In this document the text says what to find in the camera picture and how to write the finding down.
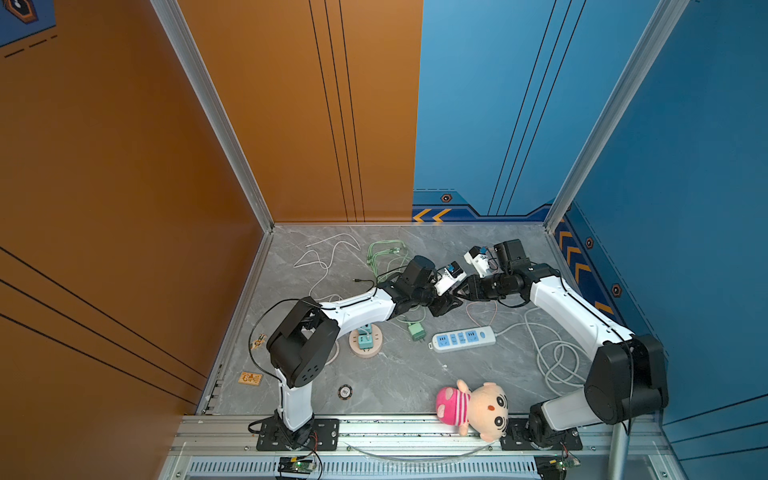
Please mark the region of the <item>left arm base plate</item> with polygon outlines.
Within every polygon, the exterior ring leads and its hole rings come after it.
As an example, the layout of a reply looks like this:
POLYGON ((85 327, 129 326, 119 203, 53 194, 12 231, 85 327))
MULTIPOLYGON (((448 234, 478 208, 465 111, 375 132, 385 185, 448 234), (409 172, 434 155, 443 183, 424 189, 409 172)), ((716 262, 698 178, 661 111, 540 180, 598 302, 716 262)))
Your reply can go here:
POLYGON ((256 436, 258 451, 335 451, 340 421, 336 418, 312 418, 296 431, 290 430, 277 416, 251 422, 248 431, 256 436))

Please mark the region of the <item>teal charger with black cable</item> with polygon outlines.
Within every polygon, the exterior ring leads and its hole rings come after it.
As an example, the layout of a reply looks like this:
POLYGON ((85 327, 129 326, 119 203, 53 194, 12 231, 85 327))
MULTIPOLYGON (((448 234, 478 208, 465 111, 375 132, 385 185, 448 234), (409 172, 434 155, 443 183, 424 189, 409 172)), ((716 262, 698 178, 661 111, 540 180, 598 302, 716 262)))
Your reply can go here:
POLYGON ((374 338, 373 336, 358 336, 357 343, 361 350, 369 350, 374 347, 374 338))

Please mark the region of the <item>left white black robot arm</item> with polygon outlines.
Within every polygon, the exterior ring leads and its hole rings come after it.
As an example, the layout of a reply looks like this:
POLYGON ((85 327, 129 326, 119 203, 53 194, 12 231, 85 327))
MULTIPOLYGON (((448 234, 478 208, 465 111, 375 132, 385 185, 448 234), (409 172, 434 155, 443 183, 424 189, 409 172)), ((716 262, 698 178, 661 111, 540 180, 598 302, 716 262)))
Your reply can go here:
POLYGON ((298 299, 267 342, 270 363, 280 387, 277 418, 290 432, 310 424, 312 382, 319 375, 338 338, 366 325, 392 320, 415 307, 426 307, 434 317, 456 308, 451 290, 467 274, 454 261, 441 269, 417 255, 404 269, 354 297, 320 302, 298 299))

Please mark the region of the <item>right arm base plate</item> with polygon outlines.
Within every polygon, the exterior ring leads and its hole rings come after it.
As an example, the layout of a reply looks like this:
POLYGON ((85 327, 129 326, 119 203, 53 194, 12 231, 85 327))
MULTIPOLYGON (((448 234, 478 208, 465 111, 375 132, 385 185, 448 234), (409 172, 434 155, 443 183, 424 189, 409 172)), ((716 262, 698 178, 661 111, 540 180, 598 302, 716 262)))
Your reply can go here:
POLYGON ((576 428, 552 431, 548 426, 530 425, 523 418, 509 418, 506 433, 500 439, 504 451, 581 451, 583 443, 576 428))

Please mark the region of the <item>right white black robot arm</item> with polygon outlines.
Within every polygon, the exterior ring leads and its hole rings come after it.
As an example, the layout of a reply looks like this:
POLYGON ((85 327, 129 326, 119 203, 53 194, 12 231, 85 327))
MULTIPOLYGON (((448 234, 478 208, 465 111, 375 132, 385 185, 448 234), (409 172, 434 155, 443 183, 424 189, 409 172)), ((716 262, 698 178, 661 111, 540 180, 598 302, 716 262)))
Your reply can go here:
POLYGON ((603 423, 628 432, 637 416, 669 404, 662 343, 636 335, 591 306, 566 285, 561 273, 531 261, 522 243, 509 240, 493 249, 475 246, 464 255, 475 272, 457 287, 469 301, 501 301, 517 294, 541 308, 578 342, 591 366, 581 387, 531 407, 527 431, 547 448, 577 427, 603 423))

